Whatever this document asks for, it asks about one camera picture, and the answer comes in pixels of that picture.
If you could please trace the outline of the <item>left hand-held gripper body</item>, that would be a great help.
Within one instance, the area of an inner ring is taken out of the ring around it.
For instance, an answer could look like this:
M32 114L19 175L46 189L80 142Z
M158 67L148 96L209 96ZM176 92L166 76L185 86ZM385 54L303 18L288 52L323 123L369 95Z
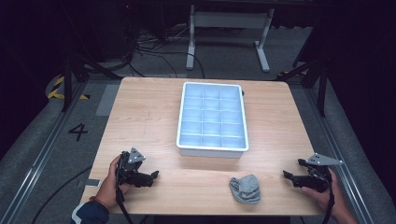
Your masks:
M116 171L117 183L143 187L144 181L151 180L151 175L139 173L138 169L146 158L134 147L131 151L122 151Z

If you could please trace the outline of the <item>white metal table frame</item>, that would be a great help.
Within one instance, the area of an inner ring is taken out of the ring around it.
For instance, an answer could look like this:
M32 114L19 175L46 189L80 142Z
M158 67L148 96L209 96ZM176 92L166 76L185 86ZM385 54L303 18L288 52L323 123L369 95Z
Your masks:
M254 42L262 71L270 71L269 63L263 49L266 37L275 10L268 9L264 13L237 13L237 12L208 12L197 11L195 5L191 6L189 17L190 40L187 52L186 68L192 70L194 67L195 55L195 29L203 28L241 28L241 29L261 29L262 37Z

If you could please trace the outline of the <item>person's left hand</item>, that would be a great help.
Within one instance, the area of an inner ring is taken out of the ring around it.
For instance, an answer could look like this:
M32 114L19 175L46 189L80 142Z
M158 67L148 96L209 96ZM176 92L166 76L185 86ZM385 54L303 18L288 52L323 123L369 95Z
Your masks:
M104 179L101 187L96 193L96 198L107 205L107 209L110 209L117 205L116 201L116 171L118 168L118 162L120 156L117 156L109 165L108 174Z

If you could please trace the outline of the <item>grey sock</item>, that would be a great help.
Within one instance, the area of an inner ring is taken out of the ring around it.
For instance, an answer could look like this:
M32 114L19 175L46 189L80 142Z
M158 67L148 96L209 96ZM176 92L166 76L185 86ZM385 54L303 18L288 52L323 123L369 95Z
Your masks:
M255 175L232 177L229 187L233 197L240 203L254 204L261 200L260 183Z

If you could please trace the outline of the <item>white compartment storage box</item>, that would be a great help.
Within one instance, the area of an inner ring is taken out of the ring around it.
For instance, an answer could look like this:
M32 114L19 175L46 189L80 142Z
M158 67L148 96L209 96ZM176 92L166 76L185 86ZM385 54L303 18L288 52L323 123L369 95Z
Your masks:
M177 126L183 156L239 159L249 149L239 85L185 82Z

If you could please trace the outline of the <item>aluminium floor rail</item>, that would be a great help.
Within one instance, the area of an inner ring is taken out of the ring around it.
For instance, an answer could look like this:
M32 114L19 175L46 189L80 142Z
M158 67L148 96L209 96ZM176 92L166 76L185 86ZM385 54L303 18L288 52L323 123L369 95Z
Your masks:
M396 207L368 161L338 98L329 88L325 99L325 116L318 111L315 90L305 89L304 96L313 110L313 121L324 137L325 148L316 152L339 159L335 167L346 204L360 224L396 224Z
M23 206L25 205L28 197L30 196L35 184L40 177L42 171L44 170L47 161L52 153L53 146L59 138L60 132L64 127L67 119L69 118L71 111L73 110L77 100L80 95L84 92L87 84L78 83L75 89L72 91L71 102L69 107L64 112L61 112L56 122L49 133L43 147L40 149L39 153L35 157L32 166L27 171L17 193L15 194L13 200L8 206L7 210L0 218L0 224L14 224L17 217L21 213Z

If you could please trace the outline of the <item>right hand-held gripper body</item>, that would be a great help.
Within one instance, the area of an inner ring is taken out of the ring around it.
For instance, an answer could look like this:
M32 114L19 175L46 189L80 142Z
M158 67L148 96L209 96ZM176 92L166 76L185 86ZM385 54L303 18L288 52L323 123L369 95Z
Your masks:
M324 192L332 183L329 167L332 165L342 165L341 160L315 153L306 160L308 175L295 175L292 184L295 188L308 187L318 192Z

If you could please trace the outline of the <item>silver tape strip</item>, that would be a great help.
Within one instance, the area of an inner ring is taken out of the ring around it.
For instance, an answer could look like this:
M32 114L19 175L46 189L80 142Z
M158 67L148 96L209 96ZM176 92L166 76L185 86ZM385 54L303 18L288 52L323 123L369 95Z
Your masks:
M100 179L86 179L79 180L77 183L78 188L86 188L86 187L99 187L101 184Z

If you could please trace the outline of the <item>person's right hand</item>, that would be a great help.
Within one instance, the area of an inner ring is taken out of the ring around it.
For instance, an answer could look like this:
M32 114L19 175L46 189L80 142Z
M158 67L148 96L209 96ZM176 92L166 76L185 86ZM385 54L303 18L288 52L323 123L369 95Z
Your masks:
M342 191L338 185L336 174L332 169L329 169L329 172L332 177L332 193L334 195L334 205L332 207L331 217L337 219L339 218L340 214L343 212L346 206L344 203ZM301 187L301 190L305 196L313 199L320 208L327 210L330 201L330 192L328 190L322 193L308 187Z

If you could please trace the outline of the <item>yellow black floor tape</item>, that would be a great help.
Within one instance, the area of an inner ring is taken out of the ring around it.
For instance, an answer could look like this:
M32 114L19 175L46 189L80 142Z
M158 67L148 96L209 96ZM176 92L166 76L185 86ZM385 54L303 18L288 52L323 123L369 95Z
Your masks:
M56 79L56 81L54 82L52 89L49 91L47 97L49 99L51 98L56 98L56 99L63 99L64 98L64 94L63 93L59 93L59 89L61 87L61 85L64 83L64 76L63 75L59 75Z
M280 73L277 74L277 77L288 76L288 73L290 73L290 72L287 72L287 71L280 72ZM302 71L302 72L298 72L298 73L297 72L292 72L292 74L294 76L306 76L307 72L306 71Z

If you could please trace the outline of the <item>red wrist band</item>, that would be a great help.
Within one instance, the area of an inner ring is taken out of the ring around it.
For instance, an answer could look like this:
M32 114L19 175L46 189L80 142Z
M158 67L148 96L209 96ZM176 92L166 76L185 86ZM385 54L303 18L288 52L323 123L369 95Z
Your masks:
M97 203L101 204L104 208L107 209L107 205L105 203L103 203L102 201L100 201L99 199L97 199L96 196L91 196L89 200L90 200L90 202L97 202Z

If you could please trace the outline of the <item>black metal stand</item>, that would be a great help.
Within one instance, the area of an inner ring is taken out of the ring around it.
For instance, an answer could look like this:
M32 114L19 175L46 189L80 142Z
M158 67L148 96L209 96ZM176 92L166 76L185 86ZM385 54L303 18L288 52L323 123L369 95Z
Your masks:
M301 85L304 88L311 89L316 82L318 82L318 99L317 107L319 114L325 116L325 94L327 89L327 68L325 60L314 60L312 62L304 63L296 68L292 69L288 76L276 77L276 81L286 81L292 77L295 77L292 72L302 72L306 71L307 74L301 81Z
M65 112L68 107L73 102L72 93L72 77L75 77L77 82L87 82L89 79L88 69L85 67L87 64L93 70L104 74L106 77L111 79L121 80L121 77L114 74L110 70L104 68L97 62L89 60L79 54L70 53L66 56L64 60L64 106L63 112Z

